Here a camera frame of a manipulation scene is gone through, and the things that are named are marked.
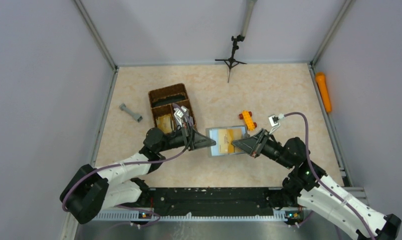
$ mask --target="speckled floor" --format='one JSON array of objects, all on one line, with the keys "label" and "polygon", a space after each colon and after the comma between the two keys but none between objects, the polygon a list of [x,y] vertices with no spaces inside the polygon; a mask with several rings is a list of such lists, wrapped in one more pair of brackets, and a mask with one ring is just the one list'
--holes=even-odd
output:
[{"label": "speckled floor", "polygon": [[[225,65],[121,67],[114,88],[96,166],[132,156],[142,148],[146,132],[154,127],[148,92],[184,83],[198,122],[205,128],[241,125],[242,110],[253,113],[258,128],[270,129],[271,114],[303,112],[310,124],[311,159],[343,185],[329,134],[307,64],[247,64],[232,70],[227,83]],[[137,123],[118,106],[125,103],[143,116]],[[283,144],[292,137],[305,138],[299,116],[282,121],[275,137]],[[181,149],[163,152],[173,156]],[[264,156],[247,154],[208,157],[207,149],[186,152],[140,178],[150,187],[277,187],[289,170]]]}]

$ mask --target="white wall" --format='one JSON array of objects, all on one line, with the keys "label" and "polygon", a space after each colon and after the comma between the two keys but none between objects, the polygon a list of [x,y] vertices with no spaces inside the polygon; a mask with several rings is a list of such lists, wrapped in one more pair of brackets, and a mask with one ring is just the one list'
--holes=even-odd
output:
[{"label": "white wall", "polygon": [[70,0],[0,0],[0,240],[53,240],[112,70]]},{"label": "white wall", "polygon": [[[245,0],[83,0],[118,65],[199,64],[229,58]],[[343,0],[259,0],[236,59],[309,62]]]},{"label": "white wall", "polygon": [[402,219],[402,0],[357,1],[317,70],[354,183]]}]

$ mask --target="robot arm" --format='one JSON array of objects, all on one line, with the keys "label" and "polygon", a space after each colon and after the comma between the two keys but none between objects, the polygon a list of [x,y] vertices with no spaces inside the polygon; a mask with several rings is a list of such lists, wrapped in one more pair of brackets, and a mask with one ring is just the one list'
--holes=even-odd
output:
[{"label": "robot arm", "polygon": [[80,224],[92,220],[102,209],[137,201],[148,186],[135,177],[151,173],[163,162],[171,160],[165,159],[160,152],[183,146],[192,151],[216,143],[184,124],[184,127],[169,134],[164,134],[159,128],[151,128],[143,144],[138,153],[118,163],[98,169],[87,164],[77,171],[60,200]]},{"label": "robot arm", "polygon": [[[278,120],[275,116],[270,117],[273,127],[270,132],[280,126]],[[340,187],[321,167],[311,162],[320,179],[317,181],[307,161],[305,144],[295,137],[282,146],[270,132],[261,129],[252,137],[232,142],[232,145],[254,158],[265,155],[280,165],[293,169],[284,179],[279,193],[269,198],[270,206],[299,204],[307,207],[338,226],[354,240],[372,239],[363,221],[377,240],[394,240],[397,237],[401,220],[396,215],[384,215],[371,209]]]},{"label": "robot arm", "polygon": [[[396,215],[384,215],[364,205],[337,185],[321,167],[313,162],[309,166],[306,146],[298,137],[289,139],[284,146],[277,142],[272,132],[280,126],[278,120],[278,117],[270,117],[271,131],[262,129],[252,137],[232,142],[232,145],[254,158],[264,155],[292,169],[283,180],[283,188],[267,198],[269,205],[281,207],[300,204],[310,208],[355,240],[372,239],[363,222],[369,226],[375,239],[396,239],[401,220]],[[162,162],[170,160],[165,159],[160,152],[183,146],[191,151],[216,143],[184,124],[169,134],[151,128],[143,144],[144,147],[138,153],[119,163],[98,169],[88,164],[82,166],[60,196],[63,207],[80,224],[85,224],[102,209],[143,201],[146,198],[142,195],[149,187],[135,177],[153,172]],[[311,168],[318,175],[319,181],[312,174]],[[341,199],[330,193],[326,186]]]}]

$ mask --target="orange foam cylinder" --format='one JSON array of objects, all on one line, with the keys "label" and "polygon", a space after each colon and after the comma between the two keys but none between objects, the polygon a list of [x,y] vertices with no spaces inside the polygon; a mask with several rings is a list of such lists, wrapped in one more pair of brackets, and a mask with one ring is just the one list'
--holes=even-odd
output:
[{"label": "orange foam cylinder", "polygon": [[332,105],[330,104],[329,92],[327,92],[326,76],[324,73],[319,72],[316,74],[316,82],[319,86],[321,99],[323,100],[324,109],[327,113],[332,111]]}]

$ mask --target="metal floor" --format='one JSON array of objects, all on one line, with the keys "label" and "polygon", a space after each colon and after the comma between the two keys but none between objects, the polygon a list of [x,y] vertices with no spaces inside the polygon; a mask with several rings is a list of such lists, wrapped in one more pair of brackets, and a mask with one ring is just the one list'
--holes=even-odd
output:
[{"label": "metal floor", "polygon": [[[159,222],[138,230],[116,221],[91,221],[78,228],[74,240],[337,240],[335,227],[314,214],[299,229],[283,222]],[[343,240],[350,238],[342,232]]]}]

